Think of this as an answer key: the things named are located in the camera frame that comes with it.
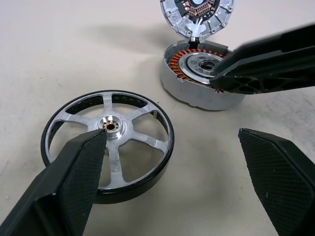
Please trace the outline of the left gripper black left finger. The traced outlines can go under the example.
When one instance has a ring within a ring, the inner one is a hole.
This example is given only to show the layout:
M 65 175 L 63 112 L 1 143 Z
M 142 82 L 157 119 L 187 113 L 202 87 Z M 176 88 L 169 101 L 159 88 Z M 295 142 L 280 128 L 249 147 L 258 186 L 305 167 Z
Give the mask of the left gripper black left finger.
M 68 141 L 0 225 L 0 236 L 82 236 L 99 184 L 103 129 Z

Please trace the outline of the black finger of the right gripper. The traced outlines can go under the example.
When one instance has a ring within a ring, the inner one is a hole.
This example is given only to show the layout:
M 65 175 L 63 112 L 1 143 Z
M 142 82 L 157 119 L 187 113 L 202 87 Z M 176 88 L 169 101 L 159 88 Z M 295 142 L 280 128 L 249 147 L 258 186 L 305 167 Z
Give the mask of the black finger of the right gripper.
M 210 80 L 210 85 L 238 94 L 272 93 L 315 87 L 315 59 L 245 63 L 219 73 Z
M 309 59 L 315 56 L 315 23 L 275 34 L 241 45 L 228 54 L 216 67 L 221 73 L 245 59 L 267 59 L 268 62 Z

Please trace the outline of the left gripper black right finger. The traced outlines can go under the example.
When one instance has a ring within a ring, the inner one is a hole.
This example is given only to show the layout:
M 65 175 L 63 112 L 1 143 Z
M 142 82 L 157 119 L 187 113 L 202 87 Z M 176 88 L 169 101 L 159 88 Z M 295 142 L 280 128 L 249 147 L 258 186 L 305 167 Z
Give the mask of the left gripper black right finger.
M 238 133 L 256 195 L 279 236 L 315 236 L 315 163 L 293 142 Z

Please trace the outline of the spoked rotor with black rim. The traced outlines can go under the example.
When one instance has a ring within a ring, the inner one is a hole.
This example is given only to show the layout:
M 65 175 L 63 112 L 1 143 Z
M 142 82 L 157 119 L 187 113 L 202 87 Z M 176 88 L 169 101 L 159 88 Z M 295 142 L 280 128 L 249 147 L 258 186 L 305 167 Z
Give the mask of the spoked rotor with black rim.
M 150 114 L 165 129 L 167 141 L 136 132 L 133 122 Z M 165 173 L 171 158 L 175 133 L 166 112 L 154 101 L 140 94 L 124 90 L 101 90 L 81 95 L 59 108 L 47 122 L 40 142 L 45 166 L 54 161 L 50 154 L 51 142 L 65 123 L 77 123 L 88 131 L 104 129 L 107 132 L 106 149 L 109 152 L 110 182 L 97 190 L 97 204 L 115 204 L 134 199 L 151 189 Z M 127 182 L 123 177 L 119 148 L 128 141 L 136 141 L 162 152 L 162 159 L 142 177 Z

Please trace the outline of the grey motor housing copper windings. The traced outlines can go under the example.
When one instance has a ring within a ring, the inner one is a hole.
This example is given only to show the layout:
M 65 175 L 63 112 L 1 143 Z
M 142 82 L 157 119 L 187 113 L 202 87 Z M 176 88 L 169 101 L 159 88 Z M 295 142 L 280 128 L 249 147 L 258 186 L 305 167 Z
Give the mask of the grey motor housing copper windings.
M 227 46 L 204 41 L 196 49 L 188 40 L 171 44 L 163 54 L 160 78 L 162 85 L 176 99 L 210 111 L 222 111 L 240 104 L 244 94 L 216 89 L 209 80 L 214 67 L 229 54 Z

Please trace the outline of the silver hinged motor lid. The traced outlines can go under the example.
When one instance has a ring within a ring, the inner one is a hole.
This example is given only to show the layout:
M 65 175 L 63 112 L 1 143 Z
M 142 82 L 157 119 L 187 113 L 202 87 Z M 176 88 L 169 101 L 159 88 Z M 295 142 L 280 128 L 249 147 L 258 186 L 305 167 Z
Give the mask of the silver hinged motor lid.
M 160 0 L 169 26 L 189 41 L 204 41 L 225 28 L 235 0 Z

